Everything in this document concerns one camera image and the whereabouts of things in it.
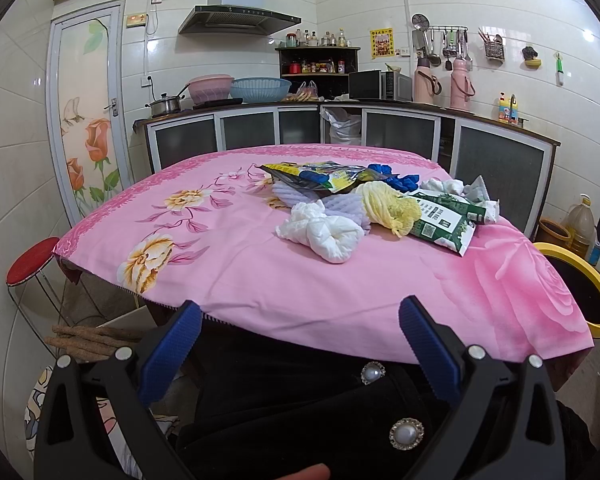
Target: countertop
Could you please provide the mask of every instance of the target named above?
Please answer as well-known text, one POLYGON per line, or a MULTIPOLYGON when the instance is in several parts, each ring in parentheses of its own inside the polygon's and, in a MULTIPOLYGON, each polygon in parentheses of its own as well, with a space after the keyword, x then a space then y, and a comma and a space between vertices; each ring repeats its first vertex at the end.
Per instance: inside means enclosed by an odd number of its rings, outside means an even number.
POLYGON ((392 109, 400 109, 400 110, 412 110, 414 112, 423 112, 427 114, 433 115, 442 115, 442 116, 451 116, 458 117, 462 119, 469 119, 472 121, 478 121, 479 123, 490 124, 492 126, 498 126, 500 128, 506 128, 507 130, 512 130, 519 134, 526 135, 528 137, 532 137, 534 139, 543 140, 544 142, 548 142, 553 144, 554 146, 560 146, 560 142, 558 140, 553 140, 549 137, 545 137, 543 135, 537 134, 531 130, 527 130, 526 128, 520 128, 519 126, 514 126, 513 124, 506 124, 496 121, 494 119, 481 117, 470 112, 464 112, 462 110, 454 110, 452 108, 443 108, 435 105, 426 105, 421 103, 399 103, 395 101, 313 101, 313 102, 275 102, 275 103, 254 103, 254 104, 241 104, 241 105, 230 105, 230 106, 221 106, 216 108, 203 108, 201 110, 183 110, 177 114, 165 115, 162 117, 156 117, 152 119, 143 119, 137 120, 134 122, 134 130, 139 130, 140 128, 144 128, 148 124, 160 123, 166 120, 172 119, 181 119, 189 116, 196 115, 211 115, 215 112, 219 112, 222 110, 235 110, 238 108, 262 108, 262 107, 307 107, 307 106, 339 106, 339 107, 361 107, 361 106, 369 106, 369 107, 381 107, 381 108, 392 108, 392 109))

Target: pink plastic basin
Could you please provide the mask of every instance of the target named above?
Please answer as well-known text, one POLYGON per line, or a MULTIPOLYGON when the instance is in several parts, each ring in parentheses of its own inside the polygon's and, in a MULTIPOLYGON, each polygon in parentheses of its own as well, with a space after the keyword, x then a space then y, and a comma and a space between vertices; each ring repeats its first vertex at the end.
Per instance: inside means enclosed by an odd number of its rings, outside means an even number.
POLYGON ((227 74, 212 74, 195 77, 189 81, 189 95, 193 104, 227 99, 234 78, 227 74))

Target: stool leg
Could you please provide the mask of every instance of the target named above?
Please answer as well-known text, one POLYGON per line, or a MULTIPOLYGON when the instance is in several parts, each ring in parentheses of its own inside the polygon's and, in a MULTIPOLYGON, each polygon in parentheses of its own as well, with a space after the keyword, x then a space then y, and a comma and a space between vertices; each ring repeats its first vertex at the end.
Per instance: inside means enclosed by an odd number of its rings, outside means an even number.
POLYGON ((40 285, 40 288, 42 289, 42 291, 45 293, 46 298, 50 301, 50 303, 54 306, 54 309, 56 310, 56 312, 60 315, 60 317, 64 320, 64 322, 67 324, 67 326, 72 326, 71 323, 69 323, 66 318, 62 315, 61 309, 62 309, 62 301, 60 301, 60 298, 58 298, 58 295, 56 294, 56 292, 54 291, 54 288, 51 286, 51 283, 49 283, 49 280, 46 278, 45 273, 44 272, 40 272, 40 274, 42 274, 42 277, 45 279, 46 284, 49 286, 49 288, 51 289, 51 293, 54 295, 54 297, 56 298, 56 300, 58 300, 58 304, 60 305, 60 308, 58 308, 56 306, 56 304, 54 303, 54 300, 51 299, 51 296, 49 296, 49 293, 46 291, 46 288, 42 285, 42 282, 40 281, 40 278, 38 277, 38 275, 36 274, 36 281, 38 282, 38 285, 40 285))
POLYGON ((27 316, 25 316, 24 312, 22 311, 22 309, 20 308, 20 305, 18 304, 18 302, 16 301, 16 299, 11 295, 11 287, 7 286, 7 292, 9 293, 9 297, 11 298, 11 301, 13 301, 13 304, 16 306, 16 308, 18 309, 18 312, 22 315, 22 317, 24 318, 24 321, 27 322, 27 324, 29 325, 29 328, 33 331, 33 333, 36 335, 36 337, 38 338, 38 341, 40 341, 42 343, 42 345, 46 348, 46 351, 49 352, 51 354, 51 357, 53 357, 54 359, 56 358, 56 356, 54 355, 54 353, 51 351, 51 348, 49 348, 46 343, 44 342, 44 340, 40 337, 40 334, 38 333, 38 331, 33 328, 32 323, 29 321, 29 319, 27 318, 27 316))
POLYGON ((91 304, 93 305, 93 307, 96 309, 97 313, 100 314, 100 317, 102 319, 104 319, 104 321, 107 320, 107 318, 104 316, 103 313, 101 313, 100 309, 98 308, 98 306, 96 305, 96 302, 93 300, 93 298, 91 297, 91 294, 89 293, 89 289, 87 289, 87 286, 84 284, 84 281, 82 279, 78 280, 80 282, 80 284, 82 285, 82 288, 84 289, 84 291, 87 293, 87 297, 91 300, 91 304))

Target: green and white package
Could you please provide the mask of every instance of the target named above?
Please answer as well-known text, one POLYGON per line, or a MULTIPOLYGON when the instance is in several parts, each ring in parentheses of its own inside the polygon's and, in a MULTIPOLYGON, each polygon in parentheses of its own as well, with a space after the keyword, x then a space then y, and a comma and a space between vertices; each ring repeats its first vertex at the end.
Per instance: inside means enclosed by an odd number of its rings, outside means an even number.
POLYGON ((489 222, 489 213, 486 208, 472 204, 461 196, 440 191, 429 191, 426 189, 417 189, 416 191, 411 191, 407 194, 414 198, 422 198, 440 204, 451 209, 451 211, 466 216, 468 220, 476 222, 477 224, 491 223, 489 222))
POLYGON ((446 247, 463 256, 474 236, 475 224, 451 209, 410 194, 422 210, 422 217, 413 224, 411 235, 446 247))

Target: floral tablecloth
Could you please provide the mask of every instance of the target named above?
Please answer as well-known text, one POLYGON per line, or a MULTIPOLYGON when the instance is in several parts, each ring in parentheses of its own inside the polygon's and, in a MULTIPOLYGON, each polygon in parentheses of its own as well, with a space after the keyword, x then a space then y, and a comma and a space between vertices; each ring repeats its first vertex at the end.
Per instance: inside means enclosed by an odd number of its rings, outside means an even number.
POLYGON ((379 226, 340 265, 277 238, 274 228, 289 211, 257 167, 318 160, 448 178, 430 160, 382 148, 211 153, 109 200, 58 242, 56 254, 156 303, 176 308, 194 300, 210 316, 255 333, 377 360, 416 362, 397 321, 400 300, 410 294, 464 343, 496 358, 552 358, 592 346, 560 276, 504 218, 478 226, 464 257, 379 226))

